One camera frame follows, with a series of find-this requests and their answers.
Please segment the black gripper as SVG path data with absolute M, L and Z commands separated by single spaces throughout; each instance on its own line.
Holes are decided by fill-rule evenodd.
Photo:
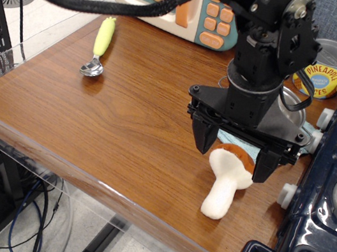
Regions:
M 210 120 L 220 116 L 254 128 L 258 126 L 271 101 L 268 94 L 256 93 L 250 96 L 240 89 L 230 89 L 230 83 L 228 84 L 224 88 L 199 84 L 189 88 L 191 101 L 188 104 L 188 113 L 193 121 L 195 144 L 201 154 L 210 150 L 218 136 L 219 127 L 211 124 Z M 309 96 L 301 104 L 307 108 L 312 101 Z M 266 145 L 259 149 L 252 179 L 253 182 L 260 183 L 265 182 L 280 163 L 294 165 L 301 150 L 294 149 L 289 153 L 285 151 L 285 147 L 278 145 Z

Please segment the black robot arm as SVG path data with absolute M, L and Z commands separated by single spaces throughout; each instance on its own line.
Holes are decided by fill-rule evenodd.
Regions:
M 315 0 L 220 0 L 236 16 L 235 56 L 227 88 L 193 85 L 188 112 L 197 149 L 206 153 L 224 130 L 255 145 L 253 181 L 265 182 L 278 165 L 294 164 L 310 138 L 285 112 L 304 110 L 308 98 L 287 104 L 285 79 L 304 74 L 321 46 L 313 23 Z

